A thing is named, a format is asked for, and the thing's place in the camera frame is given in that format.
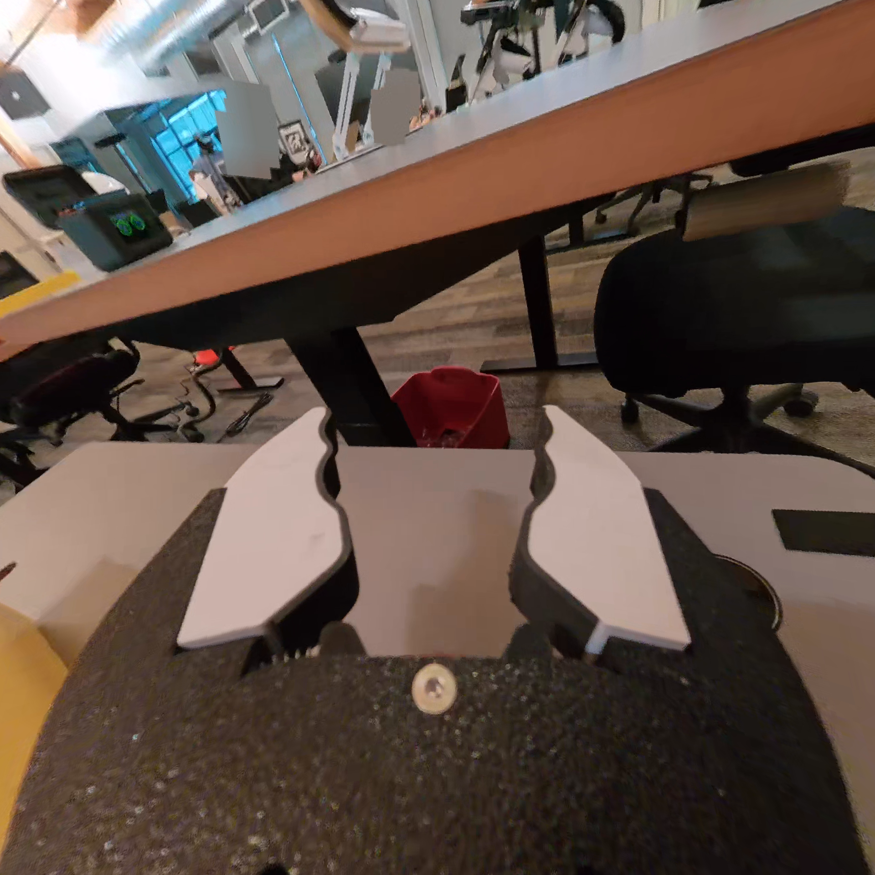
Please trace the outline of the tan wooden board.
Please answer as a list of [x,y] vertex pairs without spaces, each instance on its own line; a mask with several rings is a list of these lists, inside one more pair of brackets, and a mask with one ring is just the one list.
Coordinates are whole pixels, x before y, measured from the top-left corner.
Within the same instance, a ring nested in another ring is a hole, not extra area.
[[844,205],[849,178],[846,162],[816,163],[713,185],[690,195],[679,225],[682,239],[695,242],[824,218]]

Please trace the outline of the yellow plastic bin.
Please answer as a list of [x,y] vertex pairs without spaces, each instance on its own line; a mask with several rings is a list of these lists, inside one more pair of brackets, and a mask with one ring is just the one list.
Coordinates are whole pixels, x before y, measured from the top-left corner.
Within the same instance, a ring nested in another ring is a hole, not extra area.
[[78,273],[67,270],[42,282],[4,294],[1,298],[1,319],[25,310],[47,299],[58,297],[81,282]]

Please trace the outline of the red bin on floor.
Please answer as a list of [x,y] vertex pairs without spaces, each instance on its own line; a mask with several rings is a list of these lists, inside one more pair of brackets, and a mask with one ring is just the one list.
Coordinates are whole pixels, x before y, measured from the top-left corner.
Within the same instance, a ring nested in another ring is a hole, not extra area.
[[413,374],[391,399],[421,449],[509,447],[507,412],[496,376],[438,366]]

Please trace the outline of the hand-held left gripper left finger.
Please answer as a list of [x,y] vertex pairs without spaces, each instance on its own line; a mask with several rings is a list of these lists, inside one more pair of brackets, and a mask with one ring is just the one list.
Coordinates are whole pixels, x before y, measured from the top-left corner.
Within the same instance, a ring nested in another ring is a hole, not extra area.
[[265,443],[227,482],[177,644],[258,639],[310,650],[352,611],[355,548],[338,503],[338,441],[316,407]]

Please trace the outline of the pale work board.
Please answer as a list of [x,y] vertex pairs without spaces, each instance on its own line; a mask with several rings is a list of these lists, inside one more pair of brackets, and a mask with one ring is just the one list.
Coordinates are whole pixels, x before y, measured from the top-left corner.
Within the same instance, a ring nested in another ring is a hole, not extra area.
[[870,873],[815,701],[664,492],[693,646],[549,658],[508,593],[525,452],[340,451],[363,655],[176,636],[246,448],[91,444],[2,508],[8,599],[111,603],[2,873]]

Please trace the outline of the black case with green lights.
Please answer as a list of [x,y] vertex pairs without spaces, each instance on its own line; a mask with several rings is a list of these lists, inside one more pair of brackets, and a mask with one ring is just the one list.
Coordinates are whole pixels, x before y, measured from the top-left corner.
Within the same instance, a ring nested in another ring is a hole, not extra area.
[[41,225],[68,237],[95,268],[114,272],[173,244],[143,194],[99,193],[68,165],[8,172],[5,191]]

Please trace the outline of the black office chair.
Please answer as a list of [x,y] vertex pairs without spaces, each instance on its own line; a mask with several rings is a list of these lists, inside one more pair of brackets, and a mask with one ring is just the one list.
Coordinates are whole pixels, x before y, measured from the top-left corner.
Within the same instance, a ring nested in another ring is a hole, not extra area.
[[866,465],[766,424],[809,415],[805,389],[839,383],[873,397],[874,213],[684,242],[679,230],[625,247],[597,290],[598,365],[625,400],[693,427],[651,453],[811,456]]

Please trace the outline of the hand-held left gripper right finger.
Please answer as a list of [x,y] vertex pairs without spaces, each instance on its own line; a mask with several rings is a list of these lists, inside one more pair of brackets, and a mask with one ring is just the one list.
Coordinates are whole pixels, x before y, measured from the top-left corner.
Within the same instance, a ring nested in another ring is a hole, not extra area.
[[612,640],[691,643],[639,478],[559,407],[543,407],[530,503],[509,569],[512,603],[563,657]]

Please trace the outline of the white metal stand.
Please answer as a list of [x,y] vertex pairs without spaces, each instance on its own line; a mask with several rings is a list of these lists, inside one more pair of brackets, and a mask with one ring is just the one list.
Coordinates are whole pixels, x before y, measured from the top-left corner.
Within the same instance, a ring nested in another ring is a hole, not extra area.
[[363,56],[376,56],[374,89],[386,83],[393,57],[410,49],[409,28],[400,20],[362,8],[343,10],[330,16],[327,33],[334,44],[344,51],[344,73],[340,90],[337,120],[333,135],[334,156],[338,161],[348,159],[355,146],[348,145],[348,132],[355,103],[360,61]]

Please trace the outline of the dark red office chair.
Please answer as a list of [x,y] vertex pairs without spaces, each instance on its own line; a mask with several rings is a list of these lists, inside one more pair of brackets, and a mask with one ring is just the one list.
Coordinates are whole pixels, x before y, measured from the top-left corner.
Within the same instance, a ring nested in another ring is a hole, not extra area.
[[87,355],[72,356],[57,342],[37,344],[2,362],[2,483],[16,494],[47,472],[32,461],[30,443],[44,440],[60,446],[69,429],[98,415],[114,427],[111,441],[146,443],[153,434],[174,434],[202,443],[203,422],[216,413],[216,400],[202,375],[210,368],[193,366],[181,383],[182,395],[169,407],[139,417],[126,417],[121,396],[144,383],[135,378],[142,362],[132,342],[99,344]]

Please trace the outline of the yellow plastic box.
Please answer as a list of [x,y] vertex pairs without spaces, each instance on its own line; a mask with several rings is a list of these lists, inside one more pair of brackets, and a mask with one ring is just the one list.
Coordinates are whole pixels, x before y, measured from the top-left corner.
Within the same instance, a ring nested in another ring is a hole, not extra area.
[[37,626],[1,606],[1,849],[16,799],[67,667]]

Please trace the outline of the grey desk with wooden edge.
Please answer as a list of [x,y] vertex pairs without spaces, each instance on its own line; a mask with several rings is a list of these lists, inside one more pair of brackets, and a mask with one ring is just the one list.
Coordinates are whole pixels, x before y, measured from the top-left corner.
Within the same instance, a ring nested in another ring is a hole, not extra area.
[[522,252],[575,206],[873,123],[873,2],[730,2],[330,165],[2,317],[2,361],[112,338],[283,340],[346,443],[414,446],[358,328]]

